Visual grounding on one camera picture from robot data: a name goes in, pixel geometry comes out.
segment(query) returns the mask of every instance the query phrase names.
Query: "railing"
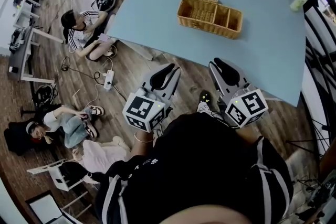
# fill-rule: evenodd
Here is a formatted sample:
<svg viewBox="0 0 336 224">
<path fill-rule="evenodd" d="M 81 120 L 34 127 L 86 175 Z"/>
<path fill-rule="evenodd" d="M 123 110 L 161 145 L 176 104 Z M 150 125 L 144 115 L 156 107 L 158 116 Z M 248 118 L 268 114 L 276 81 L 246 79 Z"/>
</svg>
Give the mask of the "railing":
<svg viewBox="0 0 336 224">
<path fill-rule="evenodd" d="M 331 10 L 336 14 L 336 3 L 334 0 L 327 0 L 328 4 L 330 5 Z M 319 18 L 322 20 L 324 26 L 326 27 L 329 35 L 331 36 L 332 41 L 334 42 L 334 45 L 336 47 L 336 37 L 334 32 L 331 30 L 328 22 L 324 18 L 323 14 L 320 12 L 320 10 L 317 7 L 318 0 L 308 0 L 306 4 L 304 5 L 304 11 L 305 13 L 313 8 L 316 13 L 318 14 Z M 312 21 L 309 19 L 307 15 L 305 15 L 305 20 L 309 27 L 312 29 L 312 32 L 316 36 L 319 44 L 321 45 L 325 56 L 323 56 L 321 53 L 319 53 L 313 45 L 310 43 L 308 38 L 306 38 L 306 65 L 312 74 L 312 78 L 317 86 L 319 96 L 323 105 L 323 110 L 325 114 L 325 119 L 327 123 L 328 133 L 329 133 L 329 139 L 332 141 L 336 136 L 336 106 L 332 95 L 331 88 L 334 88 L 336 90 L 336 70 L 333 65 L 332 57 L 330 56 L 330 52 L 328 51 L 326 45 L 323 42 L 323 39 L 320 37 L 319 32 L 316 30 L 316 27 L 312 23 Z M 326 87 L 327 95 L 324 91 L 323 86 L 321 85 L 321 82 L 316 78 L 313 72 L 313 68 L 316 68 L 323 77 L 323 82 Z"/>
</svg>

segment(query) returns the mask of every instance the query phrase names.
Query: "blue jeans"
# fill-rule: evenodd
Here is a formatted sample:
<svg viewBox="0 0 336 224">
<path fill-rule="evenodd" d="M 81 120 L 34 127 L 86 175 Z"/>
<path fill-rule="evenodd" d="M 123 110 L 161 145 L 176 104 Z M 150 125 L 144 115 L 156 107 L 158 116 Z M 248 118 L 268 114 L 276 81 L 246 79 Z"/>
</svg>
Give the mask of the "blue jeans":
<svg viewBox="0 0 336 224">
<path fill-rule="evenodd" d="M 85 108 L 83 112 L 89 115 L 89 120 L 92 119 L 91 110 L 89 108 Z M 61 117 L 61 126 L 65 132 L 64 145 L 67 148 L 72 148 L 82 142 L 88 134 L 85 131 L 83 121 L 77 116 L 63 113 Z"/>
</svg>

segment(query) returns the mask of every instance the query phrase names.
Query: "striped sleeve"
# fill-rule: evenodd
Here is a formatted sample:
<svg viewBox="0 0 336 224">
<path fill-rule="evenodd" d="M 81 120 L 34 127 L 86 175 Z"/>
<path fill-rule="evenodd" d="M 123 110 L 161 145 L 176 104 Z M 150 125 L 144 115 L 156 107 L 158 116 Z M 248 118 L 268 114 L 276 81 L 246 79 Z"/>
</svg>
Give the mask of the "striped sleeve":
<svg viewBox="0 0 336 224">
<path fill-rule="evenodd" d="M 89 17 L 90 19 L 98 19 L 99 11 L 97 10 L 87 10 L 86 12 L 80 13 L 84 17 Z"/>
<path fill-rule="evenodd" d="M 72 29 L 69 31 L 69 36 L 68 36 L 68 44 L 72 47 L 73 50 L 78 49 L 78 45 L 80 46 L 78 39 L 74 37 L 75 31 Z"/>
</svg>

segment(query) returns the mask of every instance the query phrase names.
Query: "extension cord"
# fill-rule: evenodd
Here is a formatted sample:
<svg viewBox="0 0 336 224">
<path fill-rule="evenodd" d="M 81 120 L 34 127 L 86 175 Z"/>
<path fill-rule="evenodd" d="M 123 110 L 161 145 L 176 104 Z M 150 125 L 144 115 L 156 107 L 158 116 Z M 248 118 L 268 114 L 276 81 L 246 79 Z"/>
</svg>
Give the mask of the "extension cord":
<svg viewBox="0 0 336 224">
<path fill-rule="evenodd" d="M 105 77 L 105 82 L 104 82 L 104 89 L 109 91 L 112 88 L 112 82 L 114 78 L 114 71 L 109 70 L 107 71 L 107 74 L 104 74 Z"/>
</svg>

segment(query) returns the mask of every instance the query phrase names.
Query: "light blue table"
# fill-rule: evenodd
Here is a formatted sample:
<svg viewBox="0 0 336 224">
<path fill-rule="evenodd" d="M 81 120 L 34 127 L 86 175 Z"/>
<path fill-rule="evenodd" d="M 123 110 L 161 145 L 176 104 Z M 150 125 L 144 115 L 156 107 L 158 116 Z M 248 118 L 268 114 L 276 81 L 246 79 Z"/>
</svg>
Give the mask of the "light blue table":
<svg viewBox="0 0 336 224">
<path fill-rule="evenodd" d="M 240 66 L 255 86 L 296 106 L 305 56 L 303 11 L 293 0 L 219 0 L 243 12 L 236 40 L 179 25 L 181 0 L 124 0 L 108 35 L 207 66 L 215 57 Z"/>
</svg>

